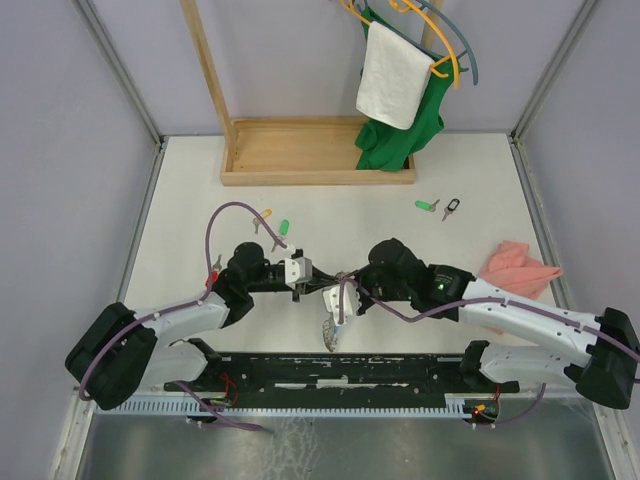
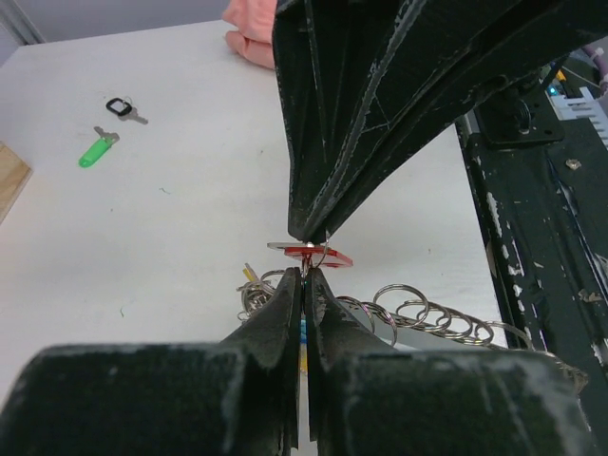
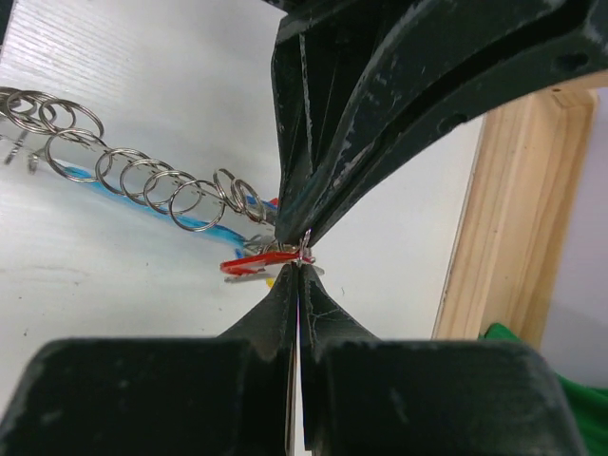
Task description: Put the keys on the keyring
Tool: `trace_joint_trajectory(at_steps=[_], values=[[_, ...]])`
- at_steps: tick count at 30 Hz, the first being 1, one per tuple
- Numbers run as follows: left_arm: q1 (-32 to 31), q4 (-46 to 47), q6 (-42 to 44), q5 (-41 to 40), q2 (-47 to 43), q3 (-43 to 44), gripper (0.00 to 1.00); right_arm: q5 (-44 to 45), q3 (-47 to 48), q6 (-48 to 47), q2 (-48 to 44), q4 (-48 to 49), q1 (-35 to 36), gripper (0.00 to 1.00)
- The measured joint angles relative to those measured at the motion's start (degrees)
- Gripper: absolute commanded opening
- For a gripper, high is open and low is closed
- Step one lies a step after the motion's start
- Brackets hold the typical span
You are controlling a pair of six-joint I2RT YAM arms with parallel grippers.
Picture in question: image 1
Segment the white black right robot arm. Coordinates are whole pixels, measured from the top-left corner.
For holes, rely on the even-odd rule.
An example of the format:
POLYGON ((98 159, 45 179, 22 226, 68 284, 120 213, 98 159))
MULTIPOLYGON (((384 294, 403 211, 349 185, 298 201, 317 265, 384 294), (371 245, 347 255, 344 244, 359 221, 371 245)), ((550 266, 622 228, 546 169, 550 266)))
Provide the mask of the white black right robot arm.
POLYGON ((596 315, 544 305, 467 271, 427 265, 395 238, 372 248, 355 282, 361 313, 407 302, 417 313, 413 322, 445 318, 524 340, 522 346, 470 343, 458 368, 469 390, 510 382, 561 385, 604 407, 626 410, 631 404, 639 339, 620 310, 608 307, 596 315))

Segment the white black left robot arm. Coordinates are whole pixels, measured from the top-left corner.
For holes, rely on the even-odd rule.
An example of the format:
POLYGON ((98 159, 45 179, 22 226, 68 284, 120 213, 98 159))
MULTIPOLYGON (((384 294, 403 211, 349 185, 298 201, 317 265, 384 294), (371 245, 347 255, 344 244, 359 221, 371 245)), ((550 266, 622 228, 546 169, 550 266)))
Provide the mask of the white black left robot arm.
POLYGON ((99 314, 67 355, 64 365, 84 399, 114 409, 137 390, 174 381, 209 390, 221 378, 214 350, 200 334, 239 322, 255 293, 300 296, 336 285, 296 250, 270 262, 255 242, 240 244, 205 290, 183 303, 136 312, 115 302, 99 314))

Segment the metal keyring holder with keys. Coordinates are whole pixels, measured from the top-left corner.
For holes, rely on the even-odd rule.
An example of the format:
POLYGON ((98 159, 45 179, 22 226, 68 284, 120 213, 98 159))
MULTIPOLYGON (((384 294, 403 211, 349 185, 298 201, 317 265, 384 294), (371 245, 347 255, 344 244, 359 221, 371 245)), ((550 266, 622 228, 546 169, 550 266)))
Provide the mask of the metal keyring holder with keys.
MULTIPOLYGON (((348 282, 349 278, 350 278, 350 274, 345 272, 340 272, 338 274, 339 283, 337 285, 344 285, 346 282, 348 282)), ((333 321, 331 320, 330 315, 328 313, 328 318, 324 321, 322 326, 322 335, 323 335, 323 341, 324 341, 325 347, 329 352, 336 351, 336 348, 338 346, 338 334, 342 326, 336 327, 333 324, 333 321)))

